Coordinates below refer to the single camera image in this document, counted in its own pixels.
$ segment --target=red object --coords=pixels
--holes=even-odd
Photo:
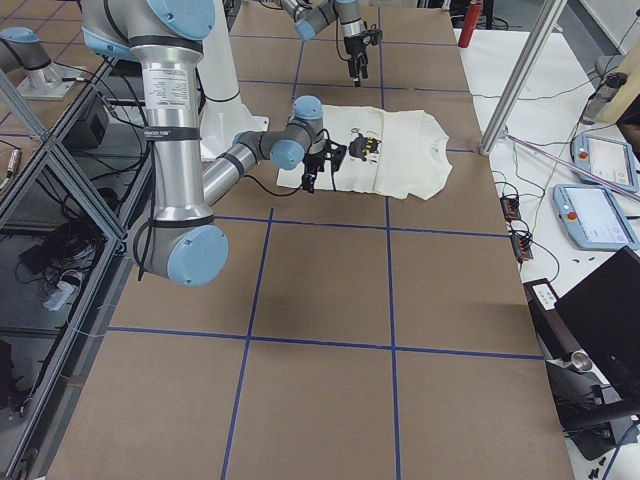
[[[464,17],[464,25],[462,26],[462,33],[460,34],[460,40],[458,40],[458,46],[461,48],[467,48],[471,41],[471,35],[476,29],[478,24],[478,18],[482,12],[482,2],[472,1],[467,8],[467,14]]]

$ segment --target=gray floor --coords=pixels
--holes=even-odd
[[[510,30],[530,31],[543,3],[544,0],[495,0],[494,16],[506,20]],[[597,57],[617,53],[616,46],[578,0],[569,0],[558,25],[585,71],[593,68]]]

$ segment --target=white table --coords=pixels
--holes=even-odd
[[[498,98],[485,97],[502,94],[527,35],[526,32],[477,30],[470,46],[461,52],[469,88],[474,94],[474,106],[481,129],[489,123],[498,103]],[[509,133],[536,143],[566,142],[570,139],[570,134],[587,97],[593,93],[593,87],[587,83],[587,80],[584,70],[564,37],[559,33],[552,34],[520,98],[553,96],[580,84],[586,84],[552,99],[519,100],[507,120]],[[578,132],[602,126],[601,124],[592,127],[580,125]],[[622,135],[615,126],[597,130],[595,133],[602,137],[622,139]],[[542,148],[570,161],[568,145],[551,145]],[[551,176],[553,161],[523,147],[517,147],[516,151],[519,175],[538,185],[548,185],[546,195],[541,202],[531,196],[522,197],[520,211],[523,219],[534,229],[534,240],[551,250],[560,262],[560,273],[553,286],[562,296],[606,261],[612,253],[578,250],[571,243],[557,218],[553,209],[550,187],[559,183],[578,183],[574,174],[567,168],[558,166]],[[524,193],[539,195],[541,192],[538,188],[517,178],[514,159],[513,143],[509,140],[499,141],[490,155],[492,169],[504,174],[507,181],[515,185],[521,195]],[[504,180],[501,173],[494,173],[496,181]],[[501,192],[502,185],[497,187]],[[617,197],[626,215],[640,214],[640,204]],[[538,205],[540,208],[536,222],[535,213]],[[640,222],[632,221],[631,225],[636,234],[640,234]],[[556,272],[556,264],[552,257],[535,245],[533,255],[534,260],[523,264],[522,281],[527,282],[543,277],[552,278]],[[597,460],[593,462],[585,460],[570,440],[567,441],[567,448],[576,479],[584,479],[593,468],[600,467]],[[611,454],[612,452],[609,452],[607,458],[610,458]],[[600,467],[600,478],[604,468]],[[638,472],[640,472],[640,444],[626,445],[616,459],[609,480],[636,480]]]

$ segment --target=computer monitor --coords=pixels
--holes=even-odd
[[[556,303],[621,398],[640,398],[640,257],[618,250]]]

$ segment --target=white label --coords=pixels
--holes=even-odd
[[[533,292],[536,294],[545,310],[553,310],[556,307],[556,296],[546,283],[534,285]]]
[[[587,240],[594,243],[629,243],[624,226],[599,188],[567,188]]]
[[[191,109],[187,72],[172,68],[143,70],[144,99],[147,108]]]
[[[629,185],[627,155],[623,145],[590,138],[589,161],[591,173],[610,182]]]

